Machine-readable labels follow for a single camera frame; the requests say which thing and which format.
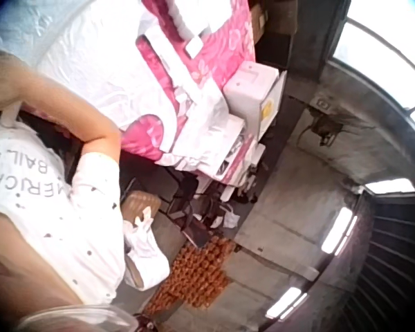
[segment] person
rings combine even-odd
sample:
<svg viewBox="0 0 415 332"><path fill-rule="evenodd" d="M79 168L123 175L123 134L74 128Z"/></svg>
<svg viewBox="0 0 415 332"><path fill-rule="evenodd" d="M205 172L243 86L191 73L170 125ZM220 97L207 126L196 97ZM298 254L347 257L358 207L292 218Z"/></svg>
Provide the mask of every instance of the person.
<svg viewBox="0 0 415 332"><path fill-rule="evenodd" d="M22 101L84 144L72 185L21 122L0 125L0 315L109 304L125 274L120 131L88 102L0 52L0 111Z"/></svg>

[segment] white plastic bag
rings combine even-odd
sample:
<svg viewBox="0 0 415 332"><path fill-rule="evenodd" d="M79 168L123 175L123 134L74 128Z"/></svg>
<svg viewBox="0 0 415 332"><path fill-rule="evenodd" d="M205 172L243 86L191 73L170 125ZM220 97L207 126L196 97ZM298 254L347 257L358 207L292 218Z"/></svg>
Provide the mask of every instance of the white plastic bag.
<svg viewBox="0 0 415 332"><path fill-rule="evenodd" d="M138 286L134 281L138 277L133 276L136 271L129 268L124 273L124 280L128 285L140 291L158 285L170 273L169 262L158 247L151 229L153 221L151 208L148 206L143 210L143 221L136 217L136 228L128 221L124 221L123 225L124 240L131 248L126 255L126 259L130 259L138 270L142 286Z"/></svg>

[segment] pink floral fabric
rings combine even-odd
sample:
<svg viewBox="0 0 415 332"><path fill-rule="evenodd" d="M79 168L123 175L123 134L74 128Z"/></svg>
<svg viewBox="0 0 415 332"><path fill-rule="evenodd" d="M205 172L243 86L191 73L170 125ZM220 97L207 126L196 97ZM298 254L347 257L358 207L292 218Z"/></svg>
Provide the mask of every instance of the pink floral fabric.
<svg viewBox="0 0 415 332"><path fill-rule="evenodd" d="M158 17L161 29L198 84L202 84L207 76L212 75L219 88L222 89L243 61L255 60L248 0L231 0L232 17L220 30L203 38L204 47L195 59L191 59L186 54L187 42L178 35L172 18L167 13L166 1L143 0L143 3L150 12ZM178 102L175 100L172 81L159 58L145 38L139 38L137 47L177 113ZM177 118L177 135L181 132L185 121L185 116ZM154 116L143 116L124 132L122 148L130 153L157 161L163 155L158 148L162 139L161 121Z"/></svg>

